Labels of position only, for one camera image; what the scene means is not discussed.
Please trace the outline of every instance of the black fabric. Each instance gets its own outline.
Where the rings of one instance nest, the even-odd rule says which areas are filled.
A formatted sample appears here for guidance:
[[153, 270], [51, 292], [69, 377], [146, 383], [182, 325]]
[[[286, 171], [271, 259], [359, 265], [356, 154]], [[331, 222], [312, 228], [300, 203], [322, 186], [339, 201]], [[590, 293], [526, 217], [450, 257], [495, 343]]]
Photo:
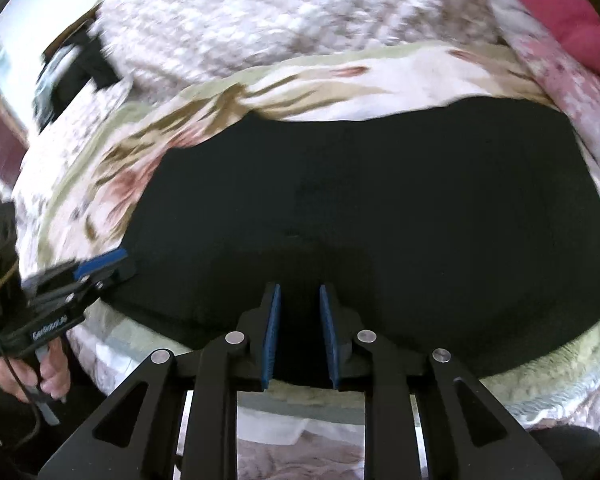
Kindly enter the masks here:
[[282, 285], [275, 376], [328, 386], [318, 285], [368, 328], [485, 376], [600, 320], [600, 199], [567, 118], [469, 98], [363, 122], [247, 115], [169, 150], [106, 297], [194, 348]]
[[579, 478], [600, 449], [600, 435], [589, 428], [555, 426], [530, 434], [560, 468], [564, 480]]

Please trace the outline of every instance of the pink blanket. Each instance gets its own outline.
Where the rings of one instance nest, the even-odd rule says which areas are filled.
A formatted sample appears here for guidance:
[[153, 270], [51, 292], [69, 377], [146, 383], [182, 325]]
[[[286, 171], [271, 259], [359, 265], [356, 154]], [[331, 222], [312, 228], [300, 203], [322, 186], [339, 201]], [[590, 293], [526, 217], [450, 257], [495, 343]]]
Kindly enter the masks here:
[[584, 66], [600, 74], [600, 17], [588, 0], [520, 0]]

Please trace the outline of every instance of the silver rivet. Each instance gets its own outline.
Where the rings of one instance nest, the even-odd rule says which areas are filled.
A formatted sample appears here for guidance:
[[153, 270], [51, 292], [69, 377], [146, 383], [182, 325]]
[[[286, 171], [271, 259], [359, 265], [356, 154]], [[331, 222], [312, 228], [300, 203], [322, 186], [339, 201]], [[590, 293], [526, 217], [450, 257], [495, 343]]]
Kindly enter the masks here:
[[363, 343], [372, 343], [378, 338], [373, 330], [361, 330], [358, 332], [358, 339]]
[[233, 332], [229, 332], [226, 336], [224, 336], [224, 340], [227, 341], [230, 345], [237, 345], [244, 341], [244, 334], [235, 330]]
[[436, 348], [431, 355], [439, 363], [448, 363], [451, 361], [451, 352], [444, 348]]
[[171, 355], [167, 350], [156, 350], [151, 354], [151, 361], [157, 365], [161, 365], [162, 363], [167, 362], [169, 357], [171, 357]]

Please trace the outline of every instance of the finger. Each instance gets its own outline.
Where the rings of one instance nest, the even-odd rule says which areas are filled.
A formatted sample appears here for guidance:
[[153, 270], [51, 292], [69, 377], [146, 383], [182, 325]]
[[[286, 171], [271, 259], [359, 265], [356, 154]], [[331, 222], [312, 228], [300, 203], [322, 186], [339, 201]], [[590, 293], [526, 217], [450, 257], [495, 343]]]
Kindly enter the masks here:
[[40, 384], [40, 389], [46, 394], [52, 396], [54, 399], [64, 397], [69, 392], [70, 387], [71, 374], [69, 373], [68, 369], [63, 370], [59, 374], [47, 379], [46, 381], [43, 381], [42, 384]]
[[22, 391], [22, 388], [19, 388], [16, 390], [15, 393], [13, 393], [13, 395], [16, 397], [16, 399], [18, 399], [20, 402], [24, 402], [25, 404], [29, 403], [29, 399], [27, 399], [26, 394]]
[[43, 379], [50, 379], [58, 372], [68, 368], [68, 360], [62, 350], [60, 339], [54, 339], [49, 343], [49, 352], [40, 363], [40, 375]]
[[[35, 371], [33, 371], [33, 368], [19, 359], [9, 359], [9, 362], [11, 363], [13, 371], [23, 384], [26, 384], [27, 386], [35, 386], [38, 384], [38, 377], [36, 376]], [[5, 392], [13, 395], [19, 390], [18, 383], [9, 370], [4, 358], [0, 358], [0, 387]]]

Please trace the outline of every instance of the bedspread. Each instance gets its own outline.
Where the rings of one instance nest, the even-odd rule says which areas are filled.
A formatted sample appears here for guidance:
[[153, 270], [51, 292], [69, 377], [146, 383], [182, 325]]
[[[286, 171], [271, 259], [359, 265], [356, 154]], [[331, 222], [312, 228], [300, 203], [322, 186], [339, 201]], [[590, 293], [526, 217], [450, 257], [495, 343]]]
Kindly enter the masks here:
[[151, 102], [307, 54], [497, 39], [485, 0], [103, 0], [97, 22], [108, 59]]
[[[123, 105], [54, 187], [30, 236], [29, 259], [45, 267], [116, 246], [166, 150], [203, 142], [250, 109], [279, 120], [365, 120], [472, 95], [551, 105], [510, 48], [437, 41], [293, 59], [192, 86], [159, 107]], [[594, 180], [600, 190], [596, 174]], [[155, 348], [187, 351], [101, 301], [68, 335], [82, 366], [107, 393]], [[580, 406], [595, 402], [590, 396], [600, 385], [600, 322], [554, 354], [484, 383], [525, 427], [577, 416]], [[241, 478], [315, 478], [316, 471], [360, 477], [362, 396], [273, 381], [265, 394], [245, 394], [238, 402]], [[259, 433], [250, 410], [281, 417], [280, 432]], [[316, 449], [330, 451], [302, 460]]]
[[519, 0], [488, 0], [504, 39], [571, 120], [600, 167], [600, 76], [571, 57]]
[[127, 78], [96, 91], [93, 80], [89, 81], [58, 120], [32, 140], [12, 193], [18, 216], [22, 276], [29, 276], [37, 269], [34, 245], [40, 219], [55, 186], [102, 122], [125, 101], [131, 86], [131, 79]]

